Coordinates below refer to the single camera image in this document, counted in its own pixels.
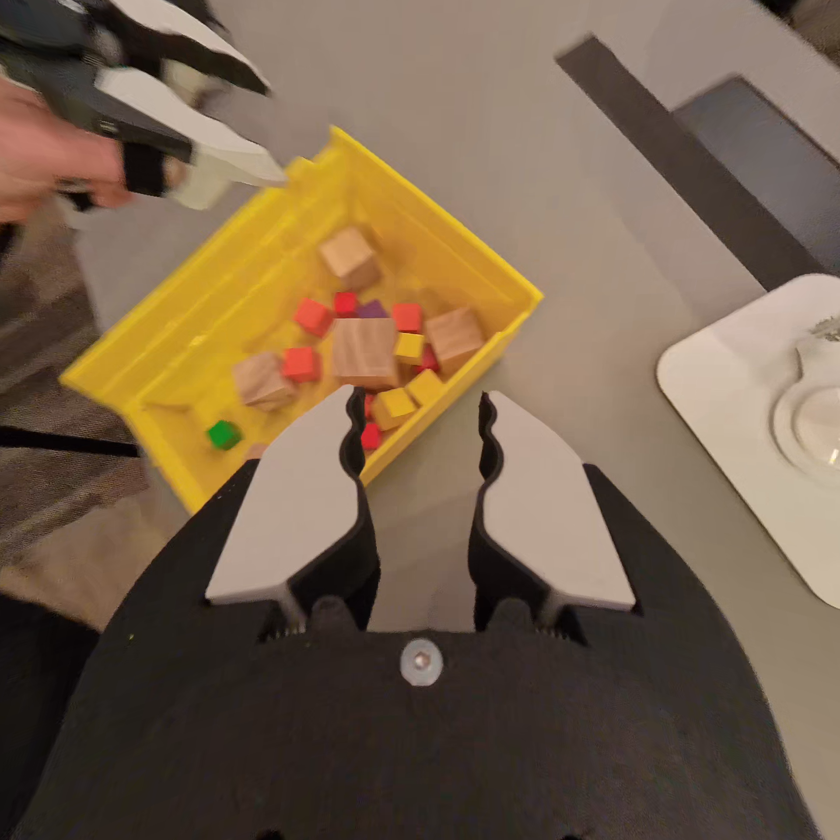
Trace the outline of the yellow plastic box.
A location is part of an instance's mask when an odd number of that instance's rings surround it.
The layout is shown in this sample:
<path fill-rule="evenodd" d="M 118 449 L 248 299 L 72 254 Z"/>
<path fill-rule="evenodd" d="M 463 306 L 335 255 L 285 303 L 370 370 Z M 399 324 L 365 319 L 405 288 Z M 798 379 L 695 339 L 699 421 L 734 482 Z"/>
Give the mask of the yellow plastic box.
<path fill-rule="evenodd" d="M 194 513 L 245 460 L 337 384 L 329 365 L 297 401 L 262 413 L 237 398 L 232 367 L 263 350 L 314 345 L 294 316 L 338 290 L 318 246 L 356 224 L 382 258 L 370 296 L 417 302 L 433 317 L 470 308 L 484 346 L 436 402 L 387 432 L 361 473 L 369 486 L 504 354 L 544 295 L 454 216 L 338 128 L 287 168 L 60 377 L 120 415 L 184 508 Z"/>

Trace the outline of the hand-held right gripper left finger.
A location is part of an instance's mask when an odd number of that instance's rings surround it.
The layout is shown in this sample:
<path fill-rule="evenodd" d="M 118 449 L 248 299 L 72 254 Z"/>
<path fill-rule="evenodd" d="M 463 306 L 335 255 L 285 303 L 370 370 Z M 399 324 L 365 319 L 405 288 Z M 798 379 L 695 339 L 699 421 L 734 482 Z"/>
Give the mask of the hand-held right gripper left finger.
<path fill-rule="evenodd" d="M 213 606 L 272 603 L 286 625 L 340 599 L 364 631 L 382 566 L 361 481 L 364 392 L 343 385 L 260 457 L 205 590 Z"/>

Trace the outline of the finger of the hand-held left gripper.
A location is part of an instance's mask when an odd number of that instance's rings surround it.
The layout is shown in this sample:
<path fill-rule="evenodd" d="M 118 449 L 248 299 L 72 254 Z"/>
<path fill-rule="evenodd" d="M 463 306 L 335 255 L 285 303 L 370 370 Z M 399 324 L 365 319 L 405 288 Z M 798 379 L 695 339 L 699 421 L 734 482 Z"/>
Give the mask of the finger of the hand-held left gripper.
<path fill-rule="evenodd" d="M 141 70 L 103 70 L 98 89 L 191 142 L 191 170 L 181 188 L 285 185 L 285 172 L 265 148 L 194 110 L 162 81 Z"/>
<path fill-rule="evenodd" d="M 174 61 L 261 96 L 263 74 L 209 24 L 165 1 L 110 1 L 108 28 L 132 57 Z"/>

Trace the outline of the pile of large wooden cubes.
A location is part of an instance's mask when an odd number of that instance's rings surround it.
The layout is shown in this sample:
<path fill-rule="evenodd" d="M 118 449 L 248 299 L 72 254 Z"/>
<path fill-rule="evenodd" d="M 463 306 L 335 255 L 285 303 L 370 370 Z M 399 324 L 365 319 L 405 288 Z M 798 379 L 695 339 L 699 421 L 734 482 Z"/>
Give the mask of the pile of large wooden cubes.
<path fill-rule="evenodd" d="M 237 275 L 218 328 L 229 384 L 226 456 L 255 458 L 342 385 L 364 390 L 363 478 L 399 455 L 497 361 L 507 270 L 460 225 L 274 229 Z"/>

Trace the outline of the black floor pole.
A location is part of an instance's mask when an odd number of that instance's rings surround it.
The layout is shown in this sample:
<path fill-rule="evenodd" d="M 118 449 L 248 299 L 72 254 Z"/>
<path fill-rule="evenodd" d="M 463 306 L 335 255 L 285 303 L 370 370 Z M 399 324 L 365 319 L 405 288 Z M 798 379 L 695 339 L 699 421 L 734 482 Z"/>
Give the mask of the black floor pole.
<path fill-rule="evenodd" d="M 120 458 L 141 457 L 136 444 L 66 434 L 36 432 L 18 427 L 1 426 L 1 448 L 27 448 L 80 455 Z"/>

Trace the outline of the pile of small coloured cubes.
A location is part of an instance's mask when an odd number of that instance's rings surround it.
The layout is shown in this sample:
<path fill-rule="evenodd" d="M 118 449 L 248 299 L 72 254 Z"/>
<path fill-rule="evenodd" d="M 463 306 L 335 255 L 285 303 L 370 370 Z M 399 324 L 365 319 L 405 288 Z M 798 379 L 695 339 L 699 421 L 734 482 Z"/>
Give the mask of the pile of small coloured cubes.
<path fill-rule="evenodd" d="M 303 299 L 293 322 L 308 343 L 249 353 L 230 366 L 232 399 L 207 414 L 213 418 L 207 435 L 216 448 L 245 439 L 259 452 L 276 436 L 266 426 L 277 417 L 290 419 L 292 410 L 313 405 L 317 393 L 351 385 L 364 390 L 361 442 L 371 456 L 443 393 L 445 380 L 417 302 L 387 308 L 379 298 L 360 301 L 342 291 L 330 311 Z"/>

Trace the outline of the person's left hand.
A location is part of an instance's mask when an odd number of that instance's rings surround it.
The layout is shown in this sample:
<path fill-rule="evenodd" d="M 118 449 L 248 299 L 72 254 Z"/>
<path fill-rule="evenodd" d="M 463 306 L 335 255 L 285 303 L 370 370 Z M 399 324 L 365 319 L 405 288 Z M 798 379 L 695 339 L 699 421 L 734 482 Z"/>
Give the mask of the person's left hand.
<path fill-rule="evenodd" d="M 27 221 L 59 183 L 87 183 L 93 202 L 131 198 L 119 144 L 53 114 L 34 92 L 1 80 L 1 223 Z"/>

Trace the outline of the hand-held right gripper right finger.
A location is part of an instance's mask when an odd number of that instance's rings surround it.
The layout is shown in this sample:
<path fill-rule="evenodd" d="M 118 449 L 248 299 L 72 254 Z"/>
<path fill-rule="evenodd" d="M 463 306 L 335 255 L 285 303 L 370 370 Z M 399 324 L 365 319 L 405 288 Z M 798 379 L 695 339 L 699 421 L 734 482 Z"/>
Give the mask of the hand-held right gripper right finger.
<path fill-rule="evenodd" d="M 519 600 L 540 628 L 573 607 L 632 614 L 636 595 L 583 460 L 499 391 L 479 400 L 481 484 L 468 542 L 474 623 Z"/>

